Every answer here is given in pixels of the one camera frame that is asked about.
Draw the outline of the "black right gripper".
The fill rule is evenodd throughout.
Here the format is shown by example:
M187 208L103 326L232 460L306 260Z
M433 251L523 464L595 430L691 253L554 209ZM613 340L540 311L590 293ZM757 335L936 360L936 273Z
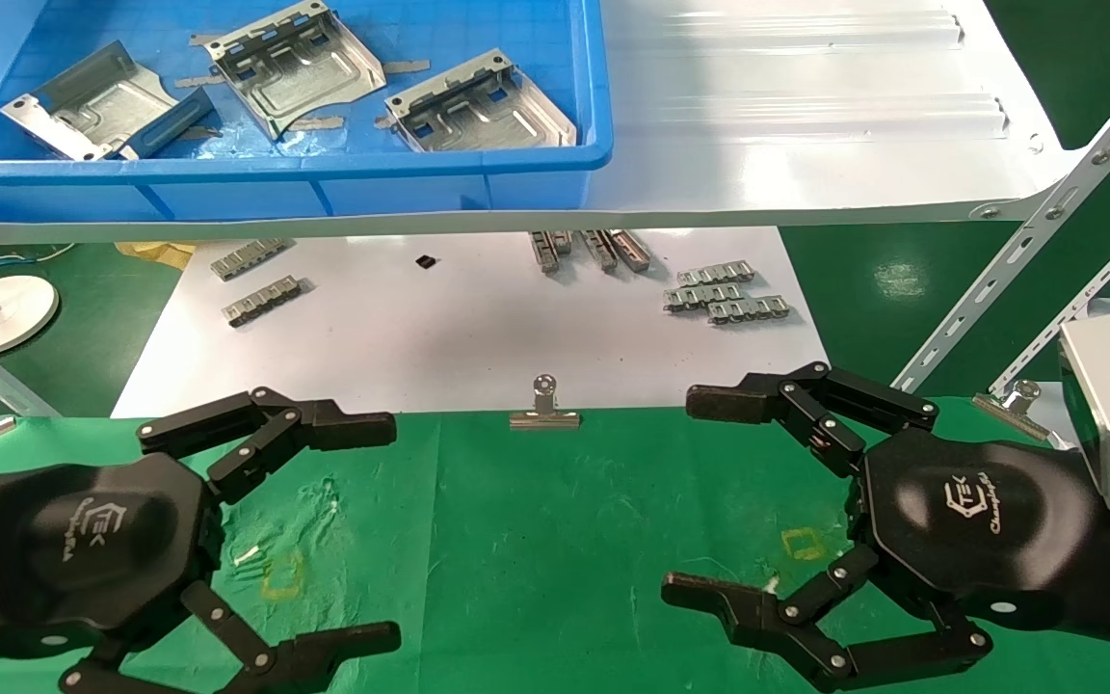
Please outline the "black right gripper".
M686 413L779 423L836 477L855 477L852 539L871 549L847 550L787 599L687 573L667 573L660 584L663 602L715 616L731 645L778 655L820 693L972 668L992 641L965 615L1007 628L1110 631L1109 576L1097 557L1104 501L1073 454L935 436L921 431L937 422L931 401L823 361L749 373L734 388L696 384ZM866 443L844 420L899 434L864 457ZM850 646L833 641L819 621L869 579L934 628Z

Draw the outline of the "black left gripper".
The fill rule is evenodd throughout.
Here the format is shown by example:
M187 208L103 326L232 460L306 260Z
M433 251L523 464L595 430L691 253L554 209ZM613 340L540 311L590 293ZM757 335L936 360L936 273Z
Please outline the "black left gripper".
M393 621L268 645L206 584L224 539L206 483L168 454L0 473L0 658L98 643L59 680L63 693L181 693L120 665L190 612L241 663L220 693L326 693L340 664L400 648Z

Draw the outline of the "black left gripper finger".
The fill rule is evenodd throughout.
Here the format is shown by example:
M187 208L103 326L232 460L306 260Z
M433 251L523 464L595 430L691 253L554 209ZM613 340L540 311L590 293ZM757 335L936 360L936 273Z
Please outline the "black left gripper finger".
M390 413L347 414L331 399L292 400L272 389L238 392L138 429L142 452L182 460L233 443L206 470L206 485L220 502L239 502L304 449L349 451L397 440Z

